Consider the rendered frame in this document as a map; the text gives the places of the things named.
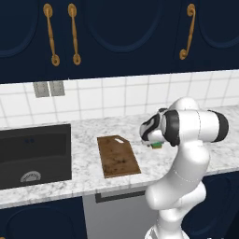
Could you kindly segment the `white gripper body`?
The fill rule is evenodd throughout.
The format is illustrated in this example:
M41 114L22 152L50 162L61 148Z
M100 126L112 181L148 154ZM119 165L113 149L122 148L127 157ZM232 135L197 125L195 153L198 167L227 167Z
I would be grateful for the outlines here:
M152 146L156 144L163 144L165 142L165 138L162 135L161 130L154 130L148 134L146 134L142 139L142 144L146 146Z

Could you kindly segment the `brown wooden cutting board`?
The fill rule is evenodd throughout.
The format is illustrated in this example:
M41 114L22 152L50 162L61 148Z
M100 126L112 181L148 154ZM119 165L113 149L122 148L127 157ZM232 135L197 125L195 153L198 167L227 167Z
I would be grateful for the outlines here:
M105 178L140 174L141 170L128 140L120 135L97 138Z

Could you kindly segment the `grey dishwasher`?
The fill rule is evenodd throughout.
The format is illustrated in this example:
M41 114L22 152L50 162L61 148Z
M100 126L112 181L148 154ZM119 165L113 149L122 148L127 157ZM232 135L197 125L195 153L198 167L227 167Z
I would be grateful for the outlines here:
M103 197L146 190L139 187L102 192ZM83 197L88 239L145 239L156 222L157 212L150 209L146 196L97 204L95 194Z

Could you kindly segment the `navy base cupboard door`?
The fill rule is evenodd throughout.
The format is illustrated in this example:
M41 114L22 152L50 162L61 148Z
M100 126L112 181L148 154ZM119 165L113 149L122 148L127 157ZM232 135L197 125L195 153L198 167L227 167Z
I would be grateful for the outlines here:
M239 209L239 172L205 176L206 198L184 217L182 229L190 239L222 239Z
M0 239L88 239L82 198L0 209Z

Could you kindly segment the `black sink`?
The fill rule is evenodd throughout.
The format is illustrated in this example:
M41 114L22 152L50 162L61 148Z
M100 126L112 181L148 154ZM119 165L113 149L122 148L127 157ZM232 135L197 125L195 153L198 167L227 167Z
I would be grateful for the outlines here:
M0 131L0 190L71 179L69 124Z

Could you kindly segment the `navy wall cupboard door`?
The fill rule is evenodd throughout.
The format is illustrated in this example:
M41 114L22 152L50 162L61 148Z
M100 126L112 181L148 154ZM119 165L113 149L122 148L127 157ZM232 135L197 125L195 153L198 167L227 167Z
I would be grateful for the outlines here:
M58 66L51 63L46 3L53 10L50 22ZM0 84L67 78L61 16L61 0L0 0Z
M68 5L77 8L80 65ZM172 70L182 0L62 0L68 76L77 78L165 74Z
M181 60L191 23L189 4L195 5L196 18L189 55ZM239 69L239 0L182 0L173 72L233 69Z

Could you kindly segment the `grey wall outlet plate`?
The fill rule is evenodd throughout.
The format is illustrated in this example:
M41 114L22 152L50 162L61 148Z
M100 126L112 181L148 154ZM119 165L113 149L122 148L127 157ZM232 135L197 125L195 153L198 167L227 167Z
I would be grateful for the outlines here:
M52 96L64 96L64 85L62 80L51 81L49 87Z
M34 82L35 97L49 97L49 86L46 81Z

